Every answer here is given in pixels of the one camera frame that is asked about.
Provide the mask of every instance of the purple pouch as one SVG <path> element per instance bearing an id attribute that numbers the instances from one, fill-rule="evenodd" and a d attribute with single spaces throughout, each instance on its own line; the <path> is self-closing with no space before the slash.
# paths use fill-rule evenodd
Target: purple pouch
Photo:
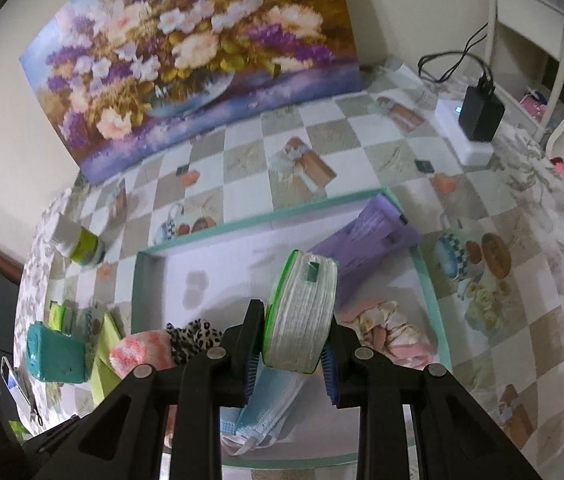
<path id="1" fill-rule="evenodd" d="M 384 195 L 374 196 L 350 224 L 309 252 L 338 263 L 335 309 L 351 296 L 392 251 L 417 245 L 421 235 Z"/>

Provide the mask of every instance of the leopard print fabric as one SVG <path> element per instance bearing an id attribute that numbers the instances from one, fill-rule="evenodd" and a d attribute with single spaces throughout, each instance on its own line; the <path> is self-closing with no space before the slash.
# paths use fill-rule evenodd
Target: leopard print fabric
<path id="1" fill-rule="evenodd" d="M 171 336 L 171 355 L 178 366 L 222 342 L 222 332 L 214 329 L 206 319 L 195 319 L 184 328 L 168 323 L 166 331 Z"/>

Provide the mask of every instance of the teal container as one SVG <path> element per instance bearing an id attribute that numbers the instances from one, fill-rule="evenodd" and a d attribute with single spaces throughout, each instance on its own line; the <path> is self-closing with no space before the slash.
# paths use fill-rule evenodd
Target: teal container
<path id="1" fill-rule="evenodd" d="M 83 383 L 84 343 L 37 321 L 26 335 L 26 369 L 44 383 Z"/>

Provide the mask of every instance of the face mask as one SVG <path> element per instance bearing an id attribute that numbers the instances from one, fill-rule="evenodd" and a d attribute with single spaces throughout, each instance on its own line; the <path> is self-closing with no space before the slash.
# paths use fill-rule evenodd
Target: face mask
<path id="1" fill-rule="evenodd" d="M 220 410 L 220 433 L 227 452 L 239 455 L 274 444 L 308 377 L 269 368 L 260 360 L 249 403 L 244 408 Z"/>

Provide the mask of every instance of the beige wall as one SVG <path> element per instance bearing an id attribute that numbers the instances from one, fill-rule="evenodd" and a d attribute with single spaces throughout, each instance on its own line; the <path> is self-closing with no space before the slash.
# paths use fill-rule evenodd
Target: beige wall
<path id="1" fill-rule="evenodd" d="M 9 0 L 0 10 L 0 249 L 24 261 L 50 199 L 77 174 L 28 86 L 18 57 L 67 0 Z M 462 48 L 486 21 L 488 0 L 348 0 L 362 62 L 391 52 Z"/>

